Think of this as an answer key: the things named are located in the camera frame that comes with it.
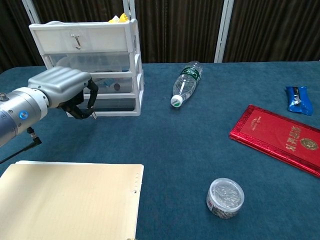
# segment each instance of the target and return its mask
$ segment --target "green bottle label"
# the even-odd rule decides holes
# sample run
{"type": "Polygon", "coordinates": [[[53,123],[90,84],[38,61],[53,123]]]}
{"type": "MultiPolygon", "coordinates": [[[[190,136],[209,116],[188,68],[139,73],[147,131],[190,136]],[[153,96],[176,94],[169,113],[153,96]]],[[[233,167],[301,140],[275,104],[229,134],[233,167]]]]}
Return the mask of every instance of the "green bottle label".
{"type": "Polygon", "coordinates": [[[180,75],[182,75],[182,74],[186,74],[186,75],[193,77],[194,80],[196,81],[196,83],[198,83],[198,81],[200,79],[200,73],[193,66],[188,66],[188,67],[184,68],[180,75]]]}

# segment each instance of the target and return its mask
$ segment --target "drawer handle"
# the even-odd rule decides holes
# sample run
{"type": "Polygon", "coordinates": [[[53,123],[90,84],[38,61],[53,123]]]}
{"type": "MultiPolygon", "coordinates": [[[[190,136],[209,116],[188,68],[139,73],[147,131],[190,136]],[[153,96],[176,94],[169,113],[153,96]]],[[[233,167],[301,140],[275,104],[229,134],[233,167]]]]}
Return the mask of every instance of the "drawer handle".
{"type": "Polygon", "coordinates": [[[78,49],[78,50],[81,49],[81,44],[80,44],[79,39],[78,39],[78,37],[80,37],[80,36],[79,35],[75,35],[75,34],[71,34],[71,37],[75,38],[76,42],[78,43],[78,46],[76,46],[75,48],[78,49]]]}

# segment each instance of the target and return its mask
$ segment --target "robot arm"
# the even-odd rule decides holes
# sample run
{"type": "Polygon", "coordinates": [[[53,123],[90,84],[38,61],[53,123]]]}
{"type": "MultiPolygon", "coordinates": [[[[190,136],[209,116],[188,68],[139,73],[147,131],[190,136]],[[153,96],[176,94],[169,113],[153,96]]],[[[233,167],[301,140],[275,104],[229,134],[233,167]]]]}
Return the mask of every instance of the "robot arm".
{"type": "Polygon", "coordinates": [[[88,72],[56,66],[28,81],[28,87],[0,93],[0,147],[44,118],[48,108],[61,108],[76,119],[94,113],[98,87],[88,72]],[[86,111],[77,105],[84,101],[84,88],[90,89],[86,111]]]}

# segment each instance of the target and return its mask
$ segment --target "table surface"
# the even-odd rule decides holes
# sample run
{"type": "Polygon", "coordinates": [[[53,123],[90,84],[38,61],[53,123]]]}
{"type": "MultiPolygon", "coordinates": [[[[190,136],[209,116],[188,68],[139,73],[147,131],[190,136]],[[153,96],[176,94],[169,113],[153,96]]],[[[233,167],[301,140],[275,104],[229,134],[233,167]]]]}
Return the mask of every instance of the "table surface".
{"type": "MultiPolygon", "coordinates": [[[[139,240],[318,240],[319,178],[229,139],[249,104],[320,128],[320,62],[205,63],[192,97],[170,105],[183,63],[143,64],[141,116],[76,120],[61,109],[33,127],[43,144],[20,160],[143,164],[136,238],[139,240]],[[287,110],[286,86],[307,86],[314,113],[287,110]],[[245,200],[230,219],[206,205],[211,182],[229,178],[245,200]]],[[[43,66],[0,75],[0,92],[28,85],[43,66]]],[[[1,147],[3,159],[31,141],[23,133],[1,147]]]]}

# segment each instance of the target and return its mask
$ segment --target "red folder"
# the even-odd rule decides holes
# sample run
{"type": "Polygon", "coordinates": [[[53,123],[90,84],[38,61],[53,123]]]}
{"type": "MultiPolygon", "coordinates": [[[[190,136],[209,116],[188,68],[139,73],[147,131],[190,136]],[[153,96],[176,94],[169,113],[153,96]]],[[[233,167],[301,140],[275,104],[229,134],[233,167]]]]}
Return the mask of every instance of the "red folder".
{"type": "Polygon", "coordinates": [[[249,105],[229,137],[320,178],[320,129],[249,105]]]}

